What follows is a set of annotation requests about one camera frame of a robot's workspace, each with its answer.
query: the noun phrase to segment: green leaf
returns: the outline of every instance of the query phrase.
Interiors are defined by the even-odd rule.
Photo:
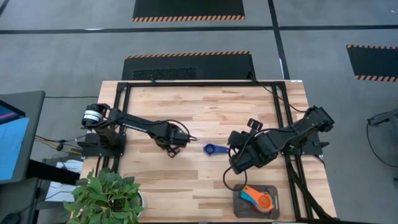
[[[93,178],[94,168],[88,173],[87,179]]]
[[[129,214],[127,212],[113,212],[112,216],[117,219],[125,219]]]
[[[94,199],[94,200],[100,200],[103,202],[108,202],[105,195],[101,195],[101,194],[96,194],[96,193],[90,193],[89,194],[90,198]]]
[[[132,212],[129,212],[129,218],[130,218],[131,220],[134,219],[134,216],[132,215]]]
[[[142,206],[135,206],[134,208],[132,208],[132,211],[135,212],[136,214],[139,214],[140,212],[144,211],[144,208]]]
[[[124,201],[123,211],[127,212],[130,209],[130,203],[128,200]]]
[[[76,186],[87,186],[87,184],[88,184],[88,179],[86,178],[76,181]]]
[[[83,213],[81,214],[81,223],[86,223],[86,221],[88,221],[87,217],[89,215],[89,211],[88,210],[84,210]]]
[[[83,193],[84,191],[85,191],[85,188],[84,188],[84,187],[77,187],[77,188],[75,188],[75,189],[73,190],[72,195],[73,195],[73,196],[77,196],[77,195],[79,195],[80,193]]]
[[[102,213],[92,215],[92,216],[90,217],[90,222],[89,222],[89,224],[99,223],[99,222],[100,222],[100,219],[101,219],[101,216],[102,216]]]
[[[136,205],[141,204],[141,199],[139,197],[133,197],[130,199],[130,207],[134,208]]]
[[[69,219],[69,221],[67,222],[67,224],[79,224],[80,220],[79,218],[71,218]]]
[[[134,183],[134,177],[125,177],[123,178],[123,183],[132,185]]]
[[[64,207],[66,210],[68,210],[69,212],[73,212],[73,211],[74,211],[74,209],[73,209],[73,204],[72,204],[72,203],[63,201],[63,207]]]
[[[104,173],[104,174],[107,174],[107,173],[112,172],[112,170],[111,170],[109,167],[104,167],[104,168],[101,169],[100,172],[102,172],[102,173]]]
[[[139,189],[139,186],[141,186],[141,184],[132,184],[129,193],[136,193]]]
[[[101,182],[98,178],[94,178],[90,181],[88,184],[89,187],[94,189],[97,193],[101,194],[102,193],[102,185]]]
[[[105,172],[99,172],[98,178],[101,181],[101,183],[105,183],[105,181],[106,181],[106,173]]]
[[[122,198],[124,198],[124,196],[122,194],[118,194],[118,195],[114,195],[113,197],[111,197],[110,201],[122,199]]]
[[[79,196],[75,199],[75,201],[76,201],[76,202],[82,202],[82,201],[85,201],[87,198],[88,198],[88,194],[85,193],[85,194],[79,195]]]
[[[113,187],[116,183],[117,183],[117,180],[115,180],[114,182],[112,182],[111,187]]]
[[[106,214],[102,214],[101,224],[109,224],[109,219],[106,217]]]
[[[80,211],[80,209],[82,209],[84,207],[84,205],[81,202],[75,202],[73,203],[73,209],[75,211]]]
[[[106,174],[106,181],[109,183],[113,183],[116,180],[116,174],[114,172],[110,172]]]
[[[131,186],[130,185],[128,185],[128,184],[126,184],[126,185],[124,185],[123,186],[123,188],[122,188],[122,192],[129,192],[129,190],[131,189]]]
[[[93,210],[94,211],[96,211],[96,212],[102,212],[102,208],[100,207],[100,206],[98,206],[98,205],[92,205],[92,207],[93,207]]]

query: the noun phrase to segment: black floor mat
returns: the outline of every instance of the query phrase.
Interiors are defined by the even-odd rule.
[[[122,80],[242,80],[250,71],[248,51],[131,55],[124,61]]]
[[[368,45],[347,45],[355,78],[398,82],[398,48]]]
[[[134,22],[243,20],[242,0],[137,0]]]

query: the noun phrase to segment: wooden table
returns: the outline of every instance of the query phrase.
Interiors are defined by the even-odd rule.
[[[117,84],[103,82],[98,102],[113,105]],[[286,87],[290,103],[299,110],[306,110],[308,102],[303,83],[286,81]],[[127,112],[150,120],[179,120],[199,139],[171,159],[147,134],[127,130],[126,151],[120,160],[119,173],[124,177],[135,176],[136,182],[142,184],[140,191],[146,210],[140,222],[271,221],[234,215],[233,193],[222,181],[223,172],[229,167],[228,156],[208,156],[203,146],[208,143],[226,145],[231,131],[249,131],[246,126],[249,118],[263,122],[264,128],[277,128],[272,94],[260,86],[134,87]],[[303,116],[294,110],[292,115],[294,121]],[[327,213],[335,216],[323,164],[313,156],[302,156],[302,160],[309,191]],[[95,169],[96,162],[96,157],[86,159],[81,176],[86,177]],[[244,176],[230,172],[226,180],[233,186],[242,184]],[[248,184],[275,185],[279,194],[279,221],[295,220],[282,156],[261,169],[250,168]],[[297,192],[305,217],[302,194],[299,189]]]

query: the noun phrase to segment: cable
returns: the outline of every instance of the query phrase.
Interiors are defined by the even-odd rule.
[[[173,120],[173,119],[167,119],[167,120],[165,120],[165,121],[171,121],[171,122],[175,122],[175,123],[181,125],[181,126],[187,131],[188,138],[189,138],[191,141],[197,141],[197,140],[198,140],[196,137],[192,136],[192,135],[189,133],[188,128],[187,128],[183,123],[181,123],[181,122],[179,122],[179,121],[176,121],[176,120]]]
[[[368,124],[366,125],[366,137],[367,137],[367,139],[368,139],[368,143],[369,143],[370,148],[372,149],[373,154],[374,154],[382,163],[384,163],[385,165],[387,165],[387,166],[389,166],[389,167],[393,167],[393,168],[398,168],[398,166],[391,165],[391,164],[389,164],[388,162],[382,160],[382,159],[376,154],[376,152],[374,151],[374,149],[373,149],[373,147],[372,147],[371,140],[370,140],[370,138],[369,138],[369,127],[370,127],[370,124],[368,123]]]
[[[224,183],[225,187],[228,188],[228,189],[230,189],[230,190],[232,190],[232,191],[241,191],[241,190],[243,190],[244,186],[246,186],[246,184],[248,184],[248,174],[246,173],[246,170],[243,171],[243,174],[244,174],[244,183],[243,183],[242,189],[233,189],[233,188],[231,188],[230,186],[228,186],[228,184],[226,184],[226,182],[225,182],[225,175],[226,175],[226,173],[227,173],[228,171],[230,171],[231,169],[232,169],[232,167],[229,167],[228,169],[226,169],[226,170],[224,171],[224,174],[223,174],[223,183]]]
[[[84,98],[98,98],[98,96],[45,96],[48,99],[84,99]]]
[[[258,85],[262,86],[262,87],[263,87],[265,90],[267,90],[269,93],[271,93],[272,95],[275,94],[275,93],[273,93],[272,91],[268,90],[263,84],[261,84],[261,82],[259,82],[259,81],[256,79],[256,77],[254,76],[254,72],[249,71],[249,76],[251,77],[252,81],[254,81],[254,82],[256,82]],[[284,100],[282,97],[280,97],[280,96],[278,96],[278,95],[277,95],[277,97],[278,97],[280,100],[282,100],[284,103],[286,103],[285,100]],[[290,103],[288,103],[288,104],[289,104],[289,106],[290,106],[293,110],[295,110],[295,111],[297,111],[297,112],[300,112],[300,113],[305,113],[305,111],[302,111],[302,110],[299,110],[299,109],[295,108],[295,107],[294,107],[293,105],[291,105]]]
[[[24,209],[22,209],[22,210],[19,211],[18,213],[22,213],[22,212],[24,212],[25,210],[27,210],[28,208],[30,208],[30,207],[32,207],[32,206],[34,206],[34,205],[36,205],[36,204],[38,204],[38,203],[40,203],[40,202],[43,202],[43,201],[45,201],[45,200],[47,200],[47,199],[50,199],[50,198],[56,196],[56,195],[59,194],[59,193],[72,193],[72,192],[67,192],[67,191],[60,191],[60,192],[57,192],[57,193],[55,193],[55,194],[53,194],[53,195],[51,195],[51,196],[49,196],[49,197],[47,197],[47,198],[45,198],[45,199],[39,200],[39,201],[37,201],[37,202],[34,202],[34,203],[32,203],[32,204],[26,206]]]
[[[321,157],[319,157],[318,155],[313,155],[313,156],[315,156],[319,161],[321,161],[321,163],[323,164],[324,168],[326,168],[325,161],[323,161],[323,159],[321,159]]]
[[[53,142],[49,142],[49,141],[43,140],[43,139],[41,139],[41,138],[35,138],[35,141],[40,142],[40,143],[42,143],[42,144],[45,144],[46,146],[48,146],[48,147],[50,147],[50,148],[52,148],[52,149],[55,149],[55,150],[57,150],[57,148],[58,148],[58,146],[59,146],[60,144],[64,144],[64,145],[66,145],[66,146],[75,147],[75,146],[73,146],[73,145],[71,145],[71,144],[65,144],[65,143],[60,143],[59,145],[56,145],[56,144],[54,144]],[[76,154],[76,155],[81,155],[80,152],[74,151],[73,149],[75,149],[75,148],[71,148],[68,152],[67,152],[67,151],[63,151],[63,150],[60,150],[60,152],[64,152],[64,153],[73,153],[73,154]]]
[[[95,168],[95,176],[94,177],[96,177],[98,174],[98,169],[100,168],[100,160],[101,160],[101,156],[98,156],[97,166]]]
[[[292,132],[292,131],[294,131],[294,130],[284,130],[284,129],[278,129],[278,128],[266,128],[266,129],[262,129],[262,130],[260,130],[260,131],[258,131],[258,132],[256,132],[256,133],[250,135],[250,136],[248,137],[248,139],[246,140],[246,142],[244,143],[242,149],[239,150],[239,152],[238,152],[238,158],[236,159],[236,162],[238,162],[238,161],[240,160],[240,158],[241,158],[241,156],[242,156],[242,154],[243,154],[243,151],[246,149],[246,146],[247,146],[248,142],[249,142],[253,137],[257,137],[259,134],[261,134],[261,133],[263,133],[263,132],[265,132],[265,131]],[[229,148],[229,150],[228,150],[229,158],[231,158],[231,154],[230,154],[231,149],[232,149],[232,148]],[[244,183],[243,183],[242,189],[235,190],[235,189],[231,188],[230,186],[228,186],[228,184],[226,184],[226,181],[225,181],[225,175],[226,175],[226,173],[227,173],[228,171],[230,171],[231,169],[232,169],[232,167],[229,167],[228,169],[226,169],[226,170],[224,171],[224,174],[223,174],[223,183],[224,183],[224,185],[225,185],[226,188],[228,188],[228,189],[230,189],[230,190],[232,190],[232,191],[241,191],[241,190],[246,186],[246,184],[248,183],[248,174],[246,173],[245,170],[243,171],[243,173],[244,173]]]
[[[75,138],[73,138],[73,139],[68,139],[68,140],[65,140],[65,139],[61,139],[61,140],[51,140],[51,139],[43,138],[42,136],[38,136],[38,135],[36,135],[36,137],[41,138],[41,139],[46,140],[46,141],[50,141],[50,142],[65,143],[65,142],[76,141],[77,139],[83,138],[83,137],[85,137],[86,135],[87,135],[87,134],[84,134],[84,135],[82,135],[82,136],[78,136],[78,137],[75,137]]]

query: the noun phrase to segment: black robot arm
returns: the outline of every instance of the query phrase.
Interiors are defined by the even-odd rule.
[[[284,129],[261,129],[262,124],[251,119],[248,123],[252,128],[250,133],[233,131],[229,136],[230,148],[239,150],[231,156],[229,163],[236,174],[252,166],[260,168],[273,161],[279,152],[300,150],[309,135],[327,132],[333,123],[326,111],[316,106],[309,108],[303,119]]]
[[[118,109],[110,108],[106,104],[87,106],[81,123],[84,128],[94,130],[99,137],[97,141],[87,141],[88,138],[86,137],[85,142],[79,142],[83,149],[84,146],[107,147],[110,150],[119,149],[121,144],[124,144],[120,141],[122,138],[125,139],[125,134],[117,133],[113,128],[115,125],[147,133],[159,147],[167,151],[170,157],[178,154],[180,147],[185,147],[188,142],[195,140],[195,138],[190,136],[189,130],[186,129],[185,133],[179,126],[170,123],[168,120],[149,121],[124,113]]]

